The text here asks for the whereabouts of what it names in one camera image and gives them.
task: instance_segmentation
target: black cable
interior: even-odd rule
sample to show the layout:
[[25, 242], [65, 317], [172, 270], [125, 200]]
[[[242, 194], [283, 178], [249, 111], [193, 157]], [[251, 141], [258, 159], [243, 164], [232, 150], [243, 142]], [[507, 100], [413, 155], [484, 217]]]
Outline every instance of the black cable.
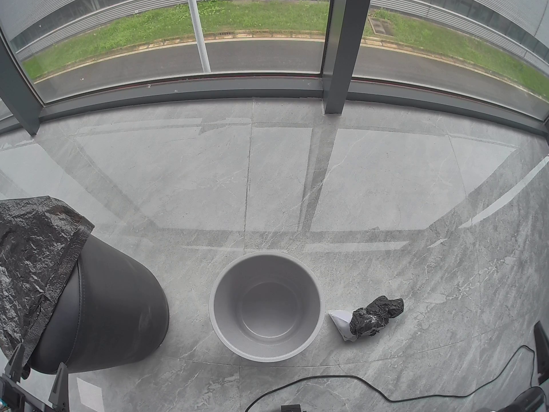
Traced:
[[404, 402], [411, 402], [411, 401], [414, 401], [414, 400], [422, 400], [422, 399], [425, 399], [425, 398], [460, 398], [460, 399], [461, 398], [467, 398], [467, 397], [470, 397], [471, 395], [473, 395], [475, 392], [479, 391], [480, 389], [484, 388], [485, 386], [488, 386], [490, 383], [496, 381], [504, 373], [505, 369], [509, 366], [509, 363], [511, 363], [511, 361], [513, 360], [513, 357], [515, 357], [515, 355], [517, 355], [518, 351], [520, 351], [521, 348], [526, 348], [528, 351], [530, 351], [534, 355], [534, 357], [532, 359], [532, 376], [530, 377], [530, 387], [532, 387], [532, 378], [534, 376], [534, 362], [535, 362], [535, 358], [536, 358], [536, 353], [531, 347], [528, 347], [526, 345], [521, 345], [517, 348], [517, 350], [514, 352], [514, 354], [511, 356], [511, 358], [507, 361], [506, 365], [501, 370], [501, 372], [496, 376], [495, 379], [490, 380], [487, 383], [484, 383], [482, 386], [478, 387], [473, 392], [471, 392], [470, 394], [467, 394], [467, 395], [431, 394], [431, 395], [422, 395], [420, 397], [402, 398], [400, 400], [391, 400], [387, 395], [385, 395], [383, 392], [381, 392], [378, 388], [376, 388], [375, 386], [370, 385], [370, 383], [368, 383], [366, 380], [360, 378], [359, 376], [347, 375], [347, 374], [339, 374], [339, 375], [335, 375], [335, 374], [334, 375], [328, 375], [328, 374], [326, 374], [326, 375], [313, 375], [313, 376], [310, 376], [310, 377], [303, 377], [302, 379], [292, 381], [291, 383], [288, 383], [287, 385], [281, 386], [280, 388], [276, 388], [276, 389], [273, 389], [272, 391], [266, 392], [265, 394], [261, 395], [260, 397], [257, 397], [253, 402], [251, 402], [250, 406], [248, 406], [244, 412], [248, 412], [255, 403], [257, 403], [259, 400], [266, 397], [267, 395], [274, 394], [275, 392], [281, 391], [282, 389], [285, 389], [289, 386], [295, 385], [296, 383], [300, 383], [300, 382], [306, 381], [306, 380], [314, 380], [314, 379], [355, 379], [355, 380], [358, 380], [358, 381], [364, 383], [370, 389], [376, 391], [379, 395], [381, 395], [383, 397], [383, 399], [385, 401], [387, 401], [389, 403], [404, 403]]

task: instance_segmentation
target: gray bucket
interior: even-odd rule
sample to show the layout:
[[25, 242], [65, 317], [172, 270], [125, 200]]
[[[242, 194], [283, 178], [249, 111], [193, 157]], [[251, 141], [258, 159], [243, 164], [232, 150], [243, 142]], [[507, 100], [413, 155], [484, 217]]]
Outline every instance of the gray bucket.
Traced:
[[307, 348], [324, 320], [324, 295], [313, 273], [285, 253], [258, 252], [230, 263], [210, 294], [210, 320], [234, 353], [283, 361]]

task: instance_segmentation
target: gray tile floor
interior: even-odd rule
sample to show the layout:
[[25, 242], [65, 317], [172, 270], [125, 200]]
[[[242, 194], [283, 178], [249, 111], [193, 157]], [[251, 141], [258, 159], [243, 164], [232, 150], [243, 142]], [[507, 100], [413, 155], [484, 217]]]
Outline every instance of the gray tile floor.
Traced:
[[[549, 331], [548, 152], [511, 128], [381, 104], [348, 103], [334, 118], [318, 100], [136, 106], [48, 122], [34, 138], [0, 136], [0, 198], [64, 200], [168, 297], [161, 347], [71, 375], [73, 411], [244, 411], [316, 374], [356, 374], [394, 399], [463, 395], [533, 346], [535, 321]], [[242, 359], [213, 332], [208, 297], [230, 261], [257, 250], [308, 265], [326, 309], [385, 294], [405, 312], [355, 343], [326, 317], [292, 359]], [[468, 399], [396, 405], [358, 382], [309, 381], [251, 412], [497, 409], [531, 371], [521, 352]], [[33, 373], [25, 385], [47, 399], [52, 381]]]

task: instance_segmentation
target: trash bag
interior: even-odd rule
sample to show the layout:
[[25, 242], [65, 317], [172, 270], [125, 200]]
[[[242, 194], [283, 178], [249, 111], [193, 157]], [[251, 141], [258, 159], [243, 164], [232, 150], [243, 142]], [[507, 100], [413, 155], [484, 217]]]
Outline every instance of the trash bag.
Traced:
[[0, 349], [31, 356], [93, 224], [52, 197], [0, 200]]
[[376, 298], [365, 308], [358, 308], [352, 314], [343, 310], [330, 310], [328, 314], [344, 340], [355, 341], [367, 334], [374, 336], [385, 328], [389, 319], [404, 311], [403, 299]]

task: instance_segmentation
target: white pole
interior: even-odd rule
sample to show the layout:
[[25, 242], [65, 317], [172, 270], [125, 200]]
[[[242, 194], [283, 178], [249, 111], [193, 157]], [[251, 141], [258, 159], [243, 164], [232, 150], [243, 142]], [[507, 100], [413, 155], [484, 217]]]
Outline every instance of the white pole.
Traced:
[[202, 71], [210, 73], [210, 62], [208, 60], [208, 52], [206, 51], [206, 43], [204, 42], [204, 34], [202, 33], [202, 25], [200, 24], [200, 15], [198, 14], [198, 6], [196, 0], [189, 1], [190, 19], [193, 22], [194, 37], [198, 46], [198, 54], [202, 63]]

